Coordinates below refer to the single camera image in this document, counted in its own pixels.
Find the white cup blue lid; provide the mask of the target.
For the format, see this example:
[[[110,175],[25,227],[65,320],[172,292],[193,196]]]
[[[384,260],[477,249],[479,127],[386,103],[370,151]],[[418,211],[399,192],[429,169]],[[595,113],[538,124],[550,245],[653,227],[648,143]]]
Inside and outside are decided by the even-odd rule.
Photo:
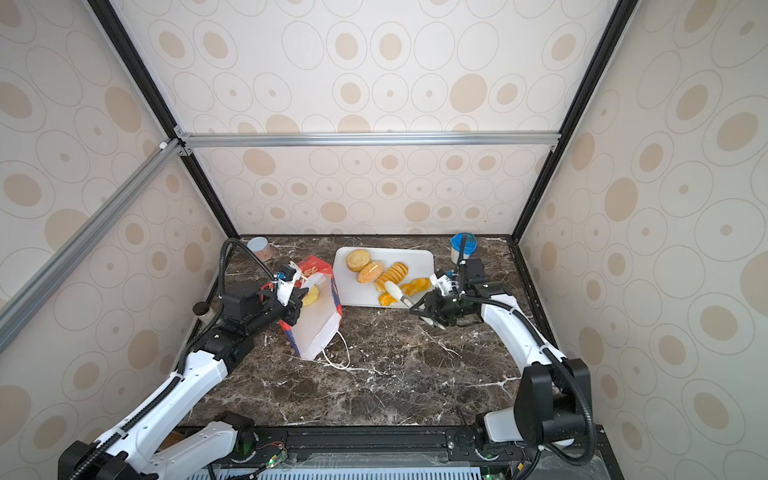
[[[451,261],[457,264],[460,260],[467,260],[472,256],[477,248],[477,239],[471,233],[462,232],[450,239],[450,245]]]

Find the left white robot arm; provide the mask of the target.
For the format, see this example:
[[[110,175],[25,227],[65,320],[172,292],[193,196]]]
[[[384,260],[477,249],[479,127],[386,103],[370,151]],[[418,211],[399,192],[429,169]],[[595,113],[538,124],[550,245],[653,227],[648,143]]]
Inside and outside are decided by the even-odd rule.
[[[226,286],[231,253],[242,250],[266,273],[266,285]],[[61,479],[184,478],[225,457],[240,443],[239,427],[216,421],[199,437],[182,441],[169,453],[160,445],[210,390],[231,374],[253,350],[254,338],[278,322],[297,323],[309,292],[295,262],[272,271],[246,243],[224,241],[219,255],[218,308],[213,320],[187,342],[167,379],[127,417],[93,442],[74,442],[58,460]]]

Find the clear jar pink contents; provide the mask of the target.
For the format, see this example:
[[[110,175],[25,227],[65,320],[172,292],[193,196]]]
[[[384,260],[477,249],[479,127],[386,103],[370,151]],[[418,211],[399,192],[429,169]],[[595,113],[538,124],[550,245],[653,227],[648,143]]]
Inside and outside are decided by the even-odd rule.
[[[262,262],[268,262],[273,257],[272,247],[265,237],[251,238],[247,242],[247,247]]]

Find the red paper gift bag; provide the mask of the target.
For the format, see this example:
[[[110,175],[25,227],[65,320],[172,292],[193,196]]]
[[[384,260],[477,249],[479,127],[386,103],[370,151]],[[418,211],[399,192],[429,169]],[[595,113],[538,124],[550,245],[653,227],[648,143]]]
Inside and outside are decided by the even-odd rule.
[[[338,332],[342,307],[329,263],[309,255],[296,265],[301,271],[301,278],[296,282],[295,288],[307,288],[309,291],[316,285],[319,289],[319,298],[308,307],[302,306],[295,326],[290,327],[283,321],[279,321],[279,325],[294,352],[302,360],[312,361],[328,346]]]

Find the pumpkin shaped fake bread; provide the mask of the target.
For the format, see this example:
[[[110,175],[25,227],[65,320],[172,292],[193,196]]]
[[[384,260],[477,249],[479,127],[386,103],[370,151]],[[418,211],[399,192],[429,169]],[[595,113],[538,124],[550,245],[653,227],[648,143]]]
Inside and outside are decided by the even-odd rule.
[[[316,285],[312,286],[308,293],[304,296],[302,299],[302,304],[304,307],[308,307],[312,304],[314,304],[319,298],[319,289]]]

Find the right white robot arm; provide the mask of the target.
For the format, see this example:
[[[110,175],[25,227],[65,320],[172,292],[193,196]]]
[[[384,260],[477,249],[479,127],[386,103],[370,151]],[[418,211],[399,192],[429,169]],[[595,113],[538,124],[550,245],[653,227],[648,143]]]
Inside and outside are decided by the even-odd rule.
[[[423,296],[413,300],[413,283],[385,277],[379,283],[409,313],[442,327],[476,315],[501,339],[521,374],[514,404],[476,421],[476,451],[495,459],[502,445],[522,450],[520,474],[526,476],[548,450],[573,466],[585,466],[597,449],[591,377],[585,362],[558,350],[524,314],[511,290],[492,281],[481,259],[457,254],[453,269],[431,275]]]

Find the white rectangular tray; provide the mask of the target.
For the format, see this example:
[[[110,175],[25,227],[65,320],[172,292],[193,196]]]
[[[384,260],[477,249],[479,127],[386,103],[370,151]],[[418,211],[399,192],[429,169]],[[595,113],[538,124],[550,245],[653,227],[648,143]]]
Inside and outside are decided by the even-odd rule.
[[[349,268],[347,258],[356,251],[368,258],[370,265],[359,272]],[[387,293],[385,283],[391,281],[400,288],[415,281],[424,284],[422,290],[408,287],[405,292],[413,303],[432,289],[429,277],[435,271],[434,256],[427,250],[392,248],[342,247],[334,258],[333,275],[338,296],[343,306],[405,309],[402,302],[382,303],[380,297]]]

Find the twisted yellow fake bread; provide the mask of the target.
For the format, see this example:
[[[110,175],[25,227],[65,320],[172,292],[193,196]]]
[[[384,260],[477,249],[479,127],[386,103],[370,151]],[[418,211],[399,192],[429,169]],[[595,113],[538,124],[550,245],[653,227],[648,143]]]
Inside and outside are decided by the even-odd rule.
[[[426,292],[433,288],[432,283],[428,278],[417,278],[412,280],[410,283],[406,283],[403,285],[399,285],[399,292],[401,293],[401,296],[398,298],[393,297],[388,290],[385,290],[380,296],[379,296],[379,305],[382,307],[393,305],[397,302],[403,303],[406,306],[412,306],[413,301],[412,299],[415,296],[421,295],[423,292]]]

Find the left diagonal aluminium bar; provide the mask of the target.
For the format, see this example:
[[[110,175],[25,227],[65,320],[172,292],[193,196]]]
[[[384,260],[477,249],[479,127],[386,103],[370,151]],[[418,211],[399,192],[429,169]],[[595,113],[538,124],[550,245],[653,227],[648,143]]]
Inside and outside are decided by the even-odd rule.
[[[181,143],[168,139],[87,219],[75,234],[17,292],[1,311],[1,348],[6,349],[80,265],[104,236],[117,224],[166,163],[178,156]]]

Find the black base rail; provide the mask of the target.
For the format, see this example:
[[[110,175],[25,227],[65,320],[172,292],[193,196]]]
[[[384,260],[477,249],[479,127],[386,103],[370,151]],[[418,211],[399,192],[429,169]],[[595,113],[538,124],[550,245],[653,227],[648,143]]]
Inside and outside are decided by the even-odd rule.
[[[586,466],[546,447],[493,443],[479,427],[258,426],[252,453],[197,468],[194,479],[620,479],[605,432]]]

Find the horizontal aluminium frame bar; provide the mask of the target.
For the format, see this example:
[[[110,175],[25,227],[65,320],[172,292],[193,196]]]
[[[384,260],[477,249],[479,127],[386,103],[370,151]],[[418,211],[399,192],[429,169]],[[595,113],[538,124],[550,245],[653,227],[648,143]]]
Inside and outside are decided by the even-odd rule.
[[[192,148],[218,147],[362,147],[362,146],[476,146],[556,145],[557,131],[514,132],[376,132],[292,134],[185,134]]]

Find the oval fake bread roll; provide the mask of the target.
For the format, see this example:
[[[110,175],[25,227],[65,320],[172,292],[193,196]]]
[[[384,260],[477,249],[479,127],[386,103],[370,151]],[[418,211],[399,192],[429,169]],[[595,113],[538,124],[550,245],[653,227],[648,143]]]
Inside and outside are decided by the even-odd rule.
[[[382,261],[371,261],[360,270],[357,281],[361,284],[374,282],[384,273],[384,271],[385,267]]]

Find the round fake bread bun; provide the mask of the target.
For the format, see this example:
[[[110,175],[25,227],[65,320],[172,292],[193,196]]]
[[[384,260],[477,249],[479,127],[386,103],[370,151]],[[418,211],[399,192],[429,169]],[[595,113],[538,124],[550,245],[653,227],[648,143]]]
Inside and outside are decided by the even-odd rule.
[[[371,256],[368,251],[357,249],[349,253],[345,258],[346,266],[353,272],[360,272],[371,262]]]

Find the ridged fake bread stack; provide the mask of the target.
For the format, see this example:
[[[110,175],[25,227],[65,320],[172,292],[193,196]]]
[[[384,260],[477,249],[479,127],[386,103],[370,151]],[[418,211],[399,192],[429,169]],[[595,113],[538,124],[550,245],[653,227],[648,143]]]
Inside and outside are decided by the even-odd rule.
[[[399,285],[408,275],[409,269],[402,262],[392,264],[376,281],[375,286],[379,293],[385,293],[385,283],[391,281]]]

